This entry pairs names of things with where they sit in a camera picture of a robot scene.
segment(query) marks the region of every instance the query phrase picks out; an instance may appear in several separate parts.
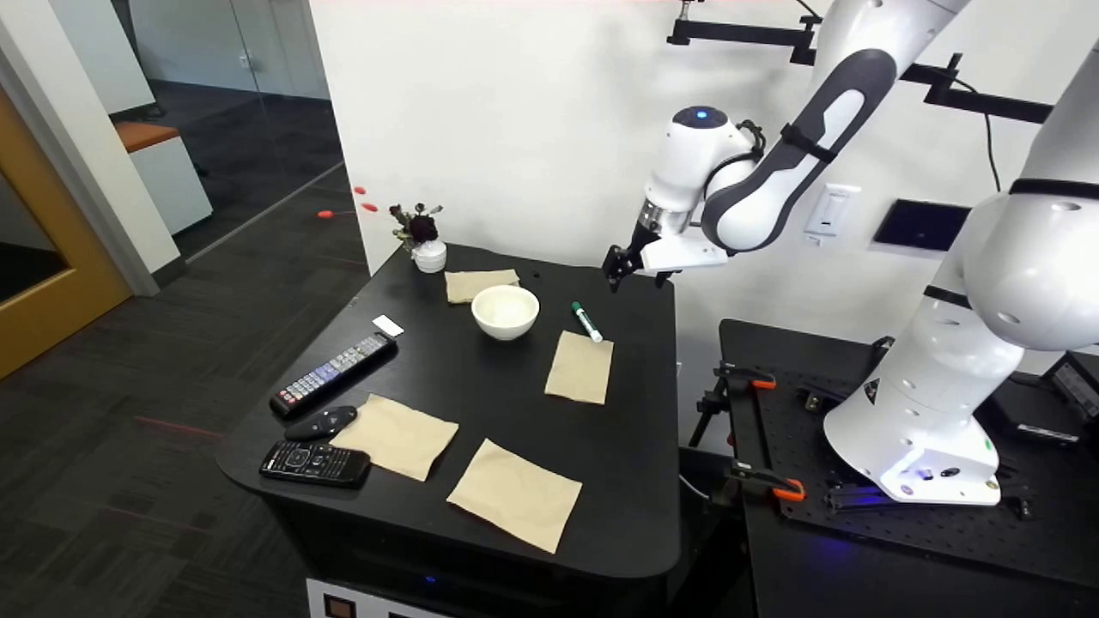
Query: doorway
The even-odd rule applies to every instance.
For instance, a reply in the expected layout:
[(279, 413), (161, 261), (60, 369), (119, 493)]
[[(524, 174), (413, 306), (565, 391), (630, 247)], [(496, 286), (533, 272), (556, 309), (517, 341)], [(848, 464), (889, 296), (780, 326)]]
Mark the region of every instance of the doorway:
[(122, 278), (0, 88), (0, 376), (122, 299)]

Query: black remote control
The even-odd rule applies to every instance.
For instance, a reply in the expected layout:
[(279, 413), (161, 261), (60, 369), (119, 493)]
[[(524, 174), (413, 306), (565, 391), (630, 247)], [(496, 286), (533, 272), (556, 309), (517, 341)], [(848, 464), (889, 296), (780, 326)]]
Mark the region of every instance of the black remote control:
[(322, 441), (274, 441), (262, 464), (265, 476), (361, 486), (370, 470), (370, 455), (357, 449), (337, 449)]
[(338, 350), (337, 356), (322, 359), (309, 375), (284, 385), (270, 398), (270, 413), (282, 418), (295, 418), (299, 413), (311, 407), (330, 391), (337, 391), (337, 385), (353, 381), (353, 376), (381, 366), (397, 350), (396, 337), (400, 332), (400, 326), (396, 326), (383, 315), (373, 319), (373, 326), (378, 326), (378, 332), (370, 332), (366, 341)]

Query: tan paper sheet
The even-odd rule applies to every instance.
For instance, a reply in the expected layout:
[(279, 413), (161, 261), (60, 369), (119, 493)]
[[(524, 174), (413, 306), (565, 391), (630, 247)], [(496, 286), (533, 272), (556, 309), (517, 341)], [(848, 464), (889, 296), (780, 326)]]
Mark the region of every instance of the tan paper sheet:
[(333, 436), (333, 447), (363, 449), (373, 467), (424, 481), (452, 431), (455, 423), (370, 393), (357, 406), (357, 418)]
[(489, 286), (517, 286), (517, 272), (442, 272), (445, 278), (445, 302), (470, 302), (480, 287)]
[(556, 551), (579, 486), (485, 438), (445, 501), (527, 547)]
[(615, 356), (611, 341), (594, 344), (587, 337), (562, 328), (556, 341), (550, 376), (544, 376), (544, 393), (605, 406), (606, 381), (611, 381), (611, 356)]

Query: gray carpet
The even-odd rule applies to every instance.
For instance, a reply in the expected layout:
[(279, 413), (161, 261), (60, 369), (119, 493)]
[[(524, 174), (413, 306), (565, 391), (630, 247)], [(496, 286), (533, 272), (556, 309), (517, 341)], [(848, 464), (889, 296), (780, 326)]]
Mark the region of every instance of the gray carpet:
[(211, 449), (363, 280), (337, 168), (0, 381), (0, 614), (305, 614), (302, 564)]

